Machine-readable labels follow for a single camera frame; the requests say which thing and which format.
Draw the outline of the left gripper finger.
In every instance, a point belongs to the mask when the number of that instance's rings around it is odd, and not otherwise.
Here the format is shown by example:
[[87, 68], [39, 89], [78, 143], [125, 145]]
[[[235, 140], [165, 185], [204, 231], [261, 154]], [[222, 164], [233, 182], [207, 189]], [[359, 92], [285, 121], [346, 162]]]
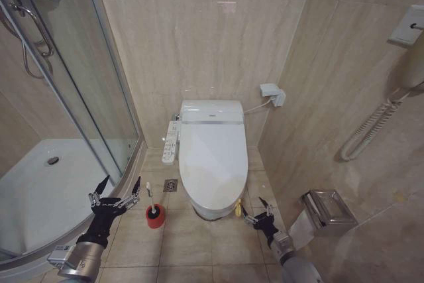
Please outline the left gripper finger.
[[106, 188], [107, 182], [109, 180], [110, 175], [106, 176], [96, 187], [94, 192], [88, 193], [89, 202], [91, 207], [99, 206], [101, 204], [101, 194]]
[[141, 177], [138, 177], [138, 180], [136, 181], [133, 189], [132, 189], [132, 193], [130, 196], [119, 200], [116, 204], [115, 207], [119, 208], [119, 209], [131, 209], [140, 199], [139, 197], [139, 193], [140, 193], [140, 180]]

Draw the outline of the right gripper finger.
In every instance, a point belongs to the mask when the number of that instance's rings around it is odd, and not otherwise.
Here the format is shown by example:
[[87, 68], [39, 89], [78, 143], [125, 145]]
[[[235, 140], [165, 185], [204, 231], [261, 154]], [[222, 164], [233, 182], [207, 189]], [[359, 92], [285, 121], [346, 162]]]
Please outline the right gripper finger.
[[266, 209], [266, 215], [267, 216], [273, 215], [273, 212], [272, 212], [273, 207], [272, 207], [272, 205], [269, 204], [265, 199], [262, 199], [261, 197], [259, 197], [259, 200], [261, 201], [261, 203], [263, 204], [263, 206]]
[[253, 216], [249, 215], [249, 214], [246, 212], [246, 209], [244, 208], [244, 206], [243, 206], [243, 205], [240, 207], [240, 209], [241, 209], [242, 217], [243, 217], [243, 219], [244, 219], [244, 221], [245, 221], [246, 223], [251, 224], [251, 225], [255, 225], [255, 224], [257, 224], [257, 222], [258, 222], [257, 218], [255, 218], [255, 217], [253, 217]]

